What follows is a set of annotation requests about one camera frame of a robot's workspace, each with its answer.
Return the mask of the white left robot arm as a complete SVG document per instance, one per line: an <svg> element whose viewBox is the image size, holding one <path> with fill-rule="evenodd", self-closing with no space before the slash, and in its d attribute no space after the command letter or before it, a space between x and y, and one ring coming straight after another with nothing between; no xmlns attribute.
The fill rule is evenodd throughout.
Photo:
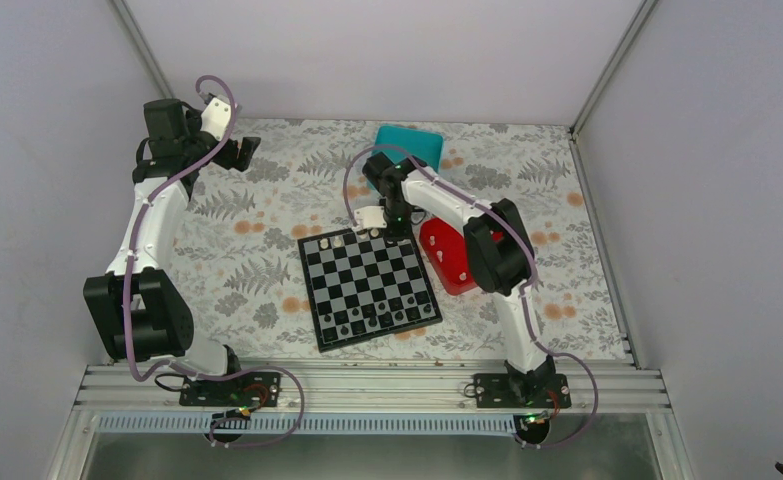
<svg viewBox="0 0 783 480"><path fill-rule="evenodd" d="M208 375L206 392L222 405L237 402L245 377L226 345L195 334L189 306L166 272L173 241L201 167L245 171L260 141L231 137L240 108L211 95L202 110L178 99L144 106L148 134L133 170L135 202L122 245L105 274L88 278L83 296L108 354L157 359L182 372Z"/></svg>

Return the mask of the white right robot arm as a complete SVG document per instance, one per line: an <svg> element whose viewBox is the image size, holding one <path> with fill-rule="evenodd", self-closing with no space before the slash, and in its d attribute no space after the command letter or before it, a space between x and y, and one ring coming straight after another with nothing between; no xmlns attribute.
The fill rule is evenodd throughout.
<svg viewBox="0 0 783 480"><path fill-rule="evenodd" d="M442 179L421 160L406 154L393 162L389 146L366 150L362 173L384 203L348 212L356 231L376 229L389 241L412 230L411 214L419 208L459 233L470 275L491 294L503 330L511 399L532 407L547 393L556 375L553 353L538 342L530 291L537 281L532 247L516 205L502 199L487 202Z"/></svg>

